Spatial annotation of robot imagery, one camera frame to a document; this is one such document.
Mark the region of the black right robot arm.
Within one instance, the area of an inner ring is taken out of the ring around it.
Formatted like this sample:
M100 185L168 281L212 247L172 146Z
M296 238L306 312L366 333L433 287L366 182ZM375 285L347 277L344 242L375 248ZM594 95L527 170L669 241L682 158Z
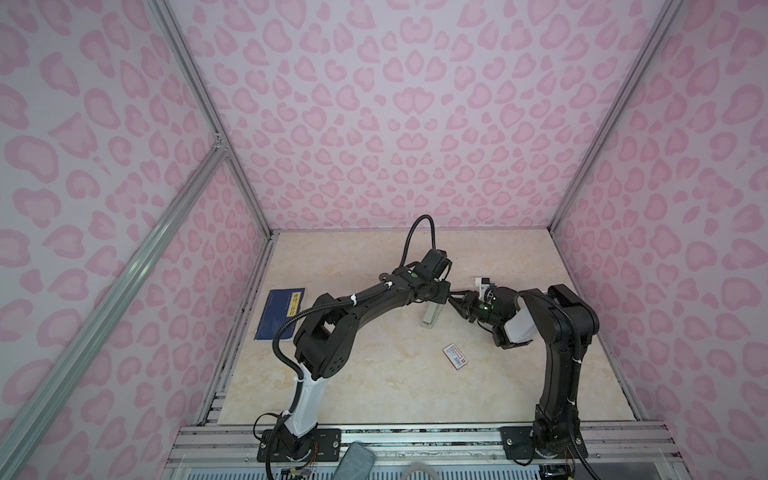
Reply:
M543 391L535 407L531 449L542 457L570 452L588 456L580 434L578 391L583 359L599 331L594 310L563 284L513 290L495 286L483 294L458 290L448 301L470 323L491 332L494 344L514 349L538 336L546 353Z

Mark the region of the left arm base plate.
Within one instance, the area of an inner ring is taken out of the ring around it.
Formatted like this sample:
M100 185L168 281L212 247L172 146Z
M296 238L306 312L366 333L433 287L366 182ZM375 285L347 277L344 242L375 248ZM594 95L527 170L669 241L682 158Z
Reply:
M304 436L291 434L286 427L281 427L276 435L272 429L261 434L261 445L257 460L271 462L336 462L340 457L341 430L335 428L313 428Z

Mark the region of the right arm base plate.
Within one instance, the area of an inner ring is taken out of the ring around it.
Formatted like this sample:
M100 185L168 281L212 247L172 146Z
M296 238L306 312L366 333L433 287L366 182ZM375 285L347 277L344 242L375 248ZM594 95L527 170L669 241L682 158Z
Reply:
M566 459L587 459L589 452L581 433L568 430L553 436L539 434L530 425L502 426L499 428L501 444L507 460L519 463Z

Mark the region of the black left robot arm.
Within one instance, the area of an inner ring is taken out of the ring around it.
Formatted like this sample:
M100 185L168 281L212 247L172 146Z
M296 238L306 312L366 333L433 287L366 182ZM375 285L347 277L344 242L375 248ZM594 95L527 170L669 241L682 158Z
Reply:
M272 339L273 354L296 374L280 433L298 441L315 429L328 380L349 361L364 326L413 303L446 304L451 265L445 251L431 249L422 260L381 274L375 285L361 292L338 298L321 295L279 327Z

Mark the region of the red white staple box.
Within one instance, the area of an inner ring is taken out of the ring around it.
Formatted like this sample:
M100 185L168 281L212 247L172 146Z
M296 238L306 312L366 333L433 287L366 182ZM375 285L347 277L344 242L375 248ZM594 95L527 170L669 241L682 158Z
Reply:
M443 354L456 370L462 369L468 363L468 360L465 357L465 355L462 353L459 347L454 343L451 343L448 346L446 346L443 349Z

